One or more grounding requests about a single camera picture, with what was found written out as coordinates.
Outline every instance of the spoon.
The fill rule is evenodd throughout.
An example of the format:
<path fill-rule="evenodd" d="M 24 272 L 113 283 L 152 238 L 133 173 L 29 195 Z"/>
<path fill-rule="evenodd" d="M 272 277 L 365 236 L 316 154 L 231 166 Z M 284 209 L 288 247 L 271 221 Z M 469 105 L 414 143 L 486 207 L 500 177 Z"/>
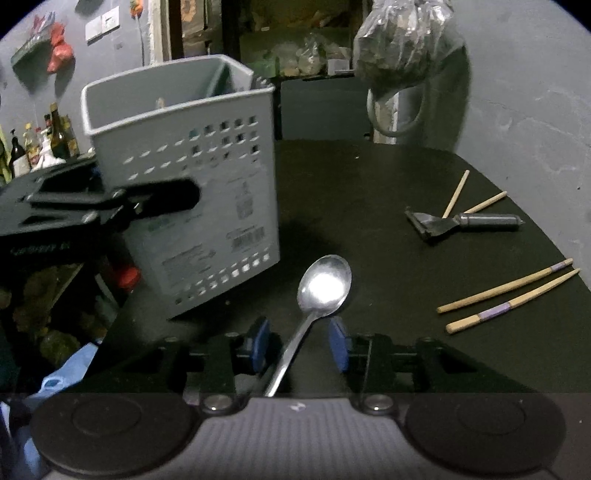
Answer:
<path fill-rule="evenodd" d="M 273 397 L 306 332 L 315 320 L 336 312 L 351 288 L 351 269 L 338 255 L 316 260 L 304 273 L 297 290 L 297 303 L 304 314 L 302 323 L 285 346 L 264 396 Z"/>

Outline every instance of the gray wall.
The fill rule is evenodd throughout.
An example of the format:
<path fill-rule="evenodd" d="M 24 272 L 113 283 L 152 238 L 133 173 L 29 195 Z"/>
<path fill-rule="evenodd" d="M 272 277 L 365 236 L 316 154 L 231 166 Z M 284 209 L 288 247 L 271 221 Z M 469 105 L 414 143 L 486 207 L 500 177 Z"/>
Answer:
<path fill-rule="evenodd" d="M 455 150 L 507 190 L 591 285 L 591 34 L 551 0 L 453 5 L 467 55 L 408 141 Z"/>
<path fill-rule="evenodd" d="M 121 26 L 87 45 L 85 25 L 88 21 L 119 5 Z M 55 11 L 58 22 L 66 26 L 66 41 L 72 45 L 75 62 L 56 74 L 47 74 L 51 48 L 35 52 L 14 70 L 10 58 L 28 38 L 35 13 L 43 16 Z M 148 39 L 148 0 L 144 0 L 144 13 L 140 19 L 145 46 L 145 62 L 150 62 Z M 80 93 L 89 82 L 141 67 L 140 33 L 136 20 L 129 14 L 129 0 L 47 0 L 25 17 L 0 40 L 0 125 L 4 134 L 16 128 L 22 134 L 27 122 L 44 126 L 43 116 L 57 101 L 60 113 L 72 119 L 80 150 L 91 144 L 82 132 Z"/>

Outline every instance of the purple tape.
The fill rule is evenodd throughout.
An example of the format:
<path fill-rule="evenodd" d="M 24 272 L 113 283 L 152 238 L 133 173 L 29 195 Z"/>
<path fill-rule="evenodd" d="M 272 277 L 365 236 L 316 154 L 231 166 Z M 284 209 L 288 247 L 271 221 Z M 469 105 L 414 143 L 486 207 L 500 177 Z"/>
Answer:
<path fill-rule="evenodd" d="M 508 312 L 509 310 L 511 310 L 511 305 L 507 301 L 497 305 L 496 307 L 485 310 L 484 312 L 480 312 L 478 314 L 478 318 L 480 318 L 481 322 L 484 322 L 485 320 L 493 319 L 494 317 L 499 316 L 501 313 Z"/>
<path fill-rule="evenodd" d="M 566 260 L 562 260 L 562 262 L 558 262 L 556 265 L 552 265 L 550 267 L 550 270 L 552 270 L 552 272 L 557 272 L 558 270 L 562 270 L 566 266 Z"/>

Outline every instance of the chopsticks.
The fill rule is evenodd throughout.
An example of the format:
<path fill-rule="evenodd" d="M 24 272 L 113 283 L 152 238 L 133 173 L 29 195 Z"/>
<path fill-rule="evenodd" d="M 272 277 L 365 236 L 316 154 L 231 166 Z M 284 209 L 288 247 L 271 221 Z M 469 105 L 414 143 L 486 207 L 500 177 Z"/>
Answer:
<path fill-rule="evenodd" d="M 478 325 L 479 323 L 485 322 L 494 317 L 502 315 L 503 313 L 513 310 L 523 305 L 524 303 L 527 303 L 528 301 L 539 297 L 547 291 L 552 290 L 554 287 L 557 287 L 561 283 L 567 281 L 570 277 L 574 277 L 580 271 L 580 268 L 576 268 L 572 272 L 568 272 L 567 274 L 562 275 L 561 277 L 555 278 L 554 280 L 545 283 L 541 287 L 535 288 L 527 293 L 524 293 L 523 295 L 520 295 L 519 297 L 506 301 L 505 303 L 501 303 L 496 307 L 484 310 L 483 312 L 477 313 L 476 315 L 471 315 L 464 319 L 448 323 L 445 327 L 445 330 L 449 334 L 461 332 L 462 330 L 470 328 L 474 325 Z"/>
<path fill-rule="evenodd" d="M 506 196 L 507 196 L 506 191 L 497 193 L 494 197 L 491 197 L 488 200 L 485 200 L 484 202 L 481 202 L 472 208 L 468 208 L 468 210 L 466 210 L 464 213 L 480 212 L 482 209 L 485 209 L 486 207 L 492 205 L 495 202 L 498 202 L 499 200 L 501 200 L 502 198 L 505 198 Z"/>
<path fill-rule="evenodd" d="M 473 303 L 477 303 L 482 300 L 491 299 L 492 297 L 496 297 L 497 295 L 501 295 L 502 293 L 506 293 L 511 290 L 516 290 L 518 288 L 523 287 L 524 285 L 530 284 L 539 280 L 541 278 L 547 277 L 551 273 L 558 272 L 565 267 L 568 267 L 573 263 L 572 258 L 567 258 L 562 262 L 558 262 L 556 265 L 552 265 L 551 267 L 545 268 L 540 270 L 539 272 L 532 273 L 531 275 L 527 275 L 525 277 L 518 278 L 517 280 L 510 281 L 509 283 L 505 283 L 503 285 L 499 285 L 498 287 L 491 288 L 490 290 L 486 290 L 476 295 L 472 295 L 465 299 L 461 299 L 458 301 L 453 301 L 446 305 L 442 305 L 437 307 L 437 313 L 445 313 L 450 312 L 452 310 L 461 309 L 462 307 L 466 307 L 468 305 L 472 305 Z"/>
<path fill-rule="evenodd" d="M 442 218 L 447 218 L 449 216 L 449 214 L 451 213 L 454 205 L 457 202 L 458 197 L 460 196 L 460 193 L 462 192 L 462 188 L 464 188 L 464 185 L 466 183 L 466 180 L 467 180 L 469 174 L 470 174 L 470 170 L 466 170 L 464 172 L 464 175 L 462 175 L 462 178 L 460 179 L 460 183 L 457 185 L 456 190 L 453 192 L 452 199 L 447 204 L 447 207 L 445 209 L 445 212 L 443 213 Z M 466 210 L 464 213 L 479 212 L 480 210 L 492 205 L 493 203 L 498 202 L 499 200 L 504 198 L 506 195 L 507 195 L 507 192 L 500 192 L 500 193 L 494 195 L 494 197 L 491 197 L 488 200 L 485 200 L 484 202 L 480 202 L 478 205 L 475 205 L 474 207 Z M 517 288 L 523 287 L 523 286 L 528 285 L 532 282 L 535 282 L 541 278 L 544 278 L 554 272 L 562 270 L 563 268 L 566 268 L 569 265 L 572 265 L 572 263 L 573 263 L 573 259 L 567 258 L 566 260 L 563 260 L 562 262 L 559 262 L 559 263 L 552 265 L 548 268 L 544 268 L 543 270 L 540 270 L 536 273 L 532 273 L 531 275 L 527 275 L 525 277 L 518 278 L 517 280 L 505 283 L 503 285 L 499 285 L 498 287 L 495 287 L 495 288 L 490 288 L 489 290 L 477 293 L 477 294 L 472 295 L 470 297 L 466 297 L 465 299 L 453 301 L 451 303 L 447 303 L 445 305 L 442 305 L 437 308 L 437 312 L 438 313 L 450 312 L 452 310 L 456 310 L 456 309 L 459 309 L 459 308 L 462 308 L 462 307 L 465 307 L 468 305 L 472 305 L 473 303 L 477 303 L 482 300 L 496 297 L 497 295 L 501 295 L 501 294 L 506 293 L 508 291 L 512 291 Z M 485 322 L 487 320 L 490 320 L 491 318 L 502 315 L 503 313 L 506 313 L 514 308 L 517 308 L 520 305 L 523 305 L 524 303 L 527 303 L 528 301 L 539 297 L 540 295 L 546 293 L 547 291 L 552 290 L 552 288 L 567 281 L 569 278 L 574 277 L 580 271 L 581 271 L 581 269 L 577 268 L 565 275 L 562 275 L 559 278 L 556 278 L 554 280 L 549 281 L 548 283 L 545 283 L 541 287 L 535 288 L 527 293 L 524 293 L 523 295 L 520 295 L 519 297 L 516 297 L 512 300 L 506 301 L 505 303 L 497 305 L 496 307 L 493 307 L 488 310 L 484 310 L 480 313 L 477 313 L 476 315 L 471 315 L 471 316 L 463 318 L 461 320 L 457 320 L 455 322 L 448 323 L 446 325 L 446 332 L 449 334 L 461 332 L 462 330 L 470 328 L 474 325 L 478 325 L 479 323 Z"/>
<path fill-rule="evenodd" d="M 464 172 L 464 175 L 462 175 L 462 178 L 460 179 L 460 183 L 457 184 L 456 191 L 453 192 L 452 199 L 447 204 L 447 208 L 445 209 L 445 212 L 443 213 L 443 216 L 441 218 L 447 218 L 449 216 L 450 212 L 452 211 L 453 206 L 457 202 L 457 198 L 460 196 L 460 192 L 462 191 L 462 188 L 464 188 L 464 184 L 466 183 L 466 180 L 468 179 L 469 174 L 470 174 L 470 170 L 466 170 Z"/>
<path fill-rule="evenodd" d="M 457 184 L 456 190 L 455 190 L 455 192 L 453 192 L 452 199 L 447 204 L 445 212 L 443 213 L 443 216 L 441 218 L 449 217 L 449 214 L 452 212 L 452 208 L 456 204 L 457 199 L 460 196 L 460 193 L 462 192 L 464 185 L 466 184 L 466 180 L 468 179 L 469 174 L 470 174 L 470 170 L 466 170 L 464 172 L 464 175 L 462 175 L 462 178 L 460 179 L 460 183 Z M 498 202 L 499 200 L 501 200 L 502 198 L 504 198 L 506 196 L 507 196 L 507 192 L 497 193 L 494 197 L 491 197 L 488 200 L 485 200 L 484 202 L 480 202 L 478 205 L 466 210 L 464 213 L 480 212 L 482 209 L 485 209 L 486 207 L 492 205 L 495 202 Z"/>

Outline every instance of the light switch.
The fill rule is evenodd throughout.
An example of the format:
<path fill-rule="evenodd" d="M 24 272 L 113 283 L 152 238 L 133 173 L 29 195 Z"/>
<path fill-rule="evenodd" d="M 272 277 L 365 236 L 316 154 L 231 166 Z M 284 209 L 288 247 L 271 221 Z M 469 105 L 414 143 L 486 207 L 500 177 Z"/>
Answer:
<path fill-rule="evenodd" d="M 102 19 L 103 34 L 116 29 L 119 26 L 119 7 L 109 10 L 107 13 L 103 14 Z"/>
<path fill-rule="evenodd" d="M 94 40 L 96 37 L 100 37 L 103 33 L 103 21 L 101 17 L 96 17 L 94 20 L 90 20 L 86 24 L 85 37 L 86 41 Z"/>

